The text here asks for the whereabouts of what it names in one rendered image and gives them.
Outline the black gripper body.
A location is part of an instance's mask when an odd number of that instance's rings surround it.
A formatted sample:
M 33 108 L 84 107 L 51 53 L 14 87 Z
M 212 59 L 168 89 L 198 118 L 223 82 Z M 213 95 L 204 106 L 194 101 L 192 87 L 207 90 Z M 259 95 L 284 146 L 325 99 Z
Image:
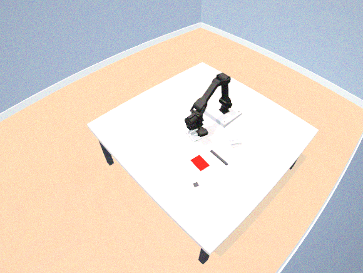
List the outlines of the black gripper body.
M 197 124 L 196 128 L 198 129 L 197 133 L 198 133 L 199 137 L 204 137 L 204 136 L 208 135 L 207 129 L 202 127 L 204 125 L 203 121 L 204 121 L 204 119 L 198 120 L 195 122 Z

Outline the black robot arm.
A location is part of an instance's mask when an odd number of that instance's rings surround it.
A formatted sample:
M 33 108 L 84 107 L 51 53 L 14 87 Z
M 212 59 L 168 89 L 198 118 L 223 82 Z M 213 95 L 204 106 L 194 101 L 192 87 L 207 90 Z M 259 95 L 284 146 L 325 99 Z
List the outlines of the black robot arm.
M 226 75 L 225 73 L 219 73 L 212 80 L 210 86 L 204 92 L 204 95 L 197 99 L 191 107 L 191 115 L 185 118 L 186 126 L 189 130 L 194 130 L 197 126 L 195 123 L 198 120 L 203 119 L 203 113 L 205 112 L 208 106 L 208 100 L 211 98 L 215 90 L 221 85 L 222 89 L 222 97 L 219 99 L 219 103 L 222 104 L 219 111 L 224 115 L 229 113 L 229 108 L 231 108 L 232 104 L 231 99 L 228 96 L 228 85 L 231 81 L 231 77 Z M 194 110 L 194 108 L 196 110 Z

